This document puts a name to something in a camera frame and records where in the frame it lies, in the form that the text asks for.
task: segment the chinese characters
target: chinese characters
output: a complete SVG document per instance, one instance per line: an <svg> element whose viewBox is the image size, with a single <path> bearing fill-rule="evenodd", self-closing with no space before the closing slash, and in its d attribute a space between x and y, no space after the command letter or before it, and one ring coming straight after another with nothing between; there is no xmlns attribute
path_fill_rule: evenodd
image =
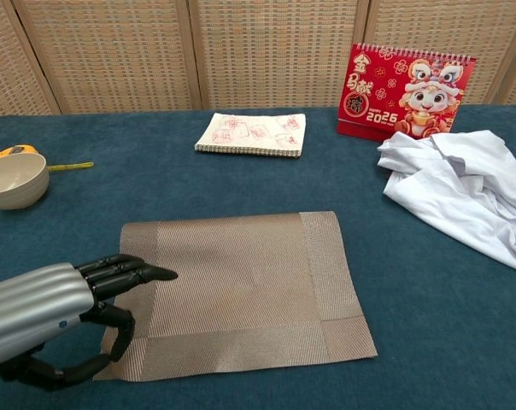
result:
<svg viewBox="0 0 516 410"><path fill-rule="evenodd" d="M366 73L366 66L370 64L372 60L370 60L370 57L363 51L353 59L353 62L355 63L355 68L353 69L353 73L348 76L346 86L350 90L356 91L358 94L369 96L372 93L374 83L361 79L361 74Z"/></svg>
<svg viewBox="0 0 516 410"><path fill-rule="evenodd" d="M362 105L364 100L361 96L352 97L349 99L349 109L353 111L355 114L360 114L362 112Z"/></svg>

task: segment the yellow tape measure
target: yellow tape measure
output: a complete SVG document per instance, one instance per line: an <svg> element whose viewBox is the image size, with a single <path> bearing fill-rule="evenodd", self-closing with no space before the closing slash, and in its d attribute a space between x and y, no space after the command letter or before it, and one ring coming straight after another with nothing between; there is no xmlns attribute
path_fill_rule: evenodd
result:
<svg viewBox="0 0 516 410"><path fill-rule="evenodd" d="M19 144L13 147L9 147L0 151L0 158L3 156L11 155L11 154L19 154L20 152L29 152L33 154L38 154L38 150L32 147L31 145ZM81 168L91 168L95 165L94 162L82 162L80 164L67 164L67 165L49 165L48 168L50 171L65 171L68 169L81 169Z"/></svg>

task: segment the woven placemat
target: woven placemat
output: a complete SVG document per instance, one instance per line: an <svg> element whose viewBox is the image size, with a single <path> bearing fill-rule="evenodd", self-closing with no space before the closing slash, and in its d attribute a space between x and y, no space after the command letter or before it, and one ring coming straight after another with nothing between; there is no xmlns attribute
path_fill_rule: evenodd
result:
<svg viewBox="0 0 516 410"><path fill-rule="evenodd" d="M333 212L125 225L122 253L179 274L118 296L135 337L95 379L150 381L377 355ZM103 350L116 331L107 329Z"/></svg>

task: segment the notebook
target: notebook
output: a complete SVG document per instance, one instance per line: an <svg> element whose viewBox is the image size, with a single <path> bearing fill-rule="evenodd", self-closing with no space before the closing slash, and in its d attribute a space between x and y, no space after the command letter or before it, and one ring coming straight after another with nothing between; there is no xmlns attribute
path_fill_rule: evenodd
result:
<svg viewBox="0 0 516 410"><path fill-rule="evenodd" d="M337 131L384 141L449 132L476 59L376 44L353 44Z"/></svg>
<svg viewBox="0 0 516 410"><path fill-rule="evenodd" d="M277 116L214 113L196 151L299 157L305 114Z"/></svg>

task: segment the calendar spiral binding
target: calendar spiral binding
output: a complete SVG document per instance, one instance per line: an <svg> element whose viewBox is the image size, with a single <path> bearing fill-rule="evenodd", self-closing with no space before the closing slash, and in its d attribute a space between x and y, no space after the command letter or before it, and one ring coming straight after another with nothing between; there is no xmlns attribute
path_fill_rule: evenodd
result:
<svg viewBox="0 0 516 410"><path fill-rule="evenodd" d="M472 60L471 56L463 54L449 54L429 50L405 49L401 47L390 47L379 44L358 43L357 49L378 53L384 51L385 53L392 53L394 56L399 57L425 58L426 60L440 60L442 62L458 62L463 66L468 65Z"/></svg>

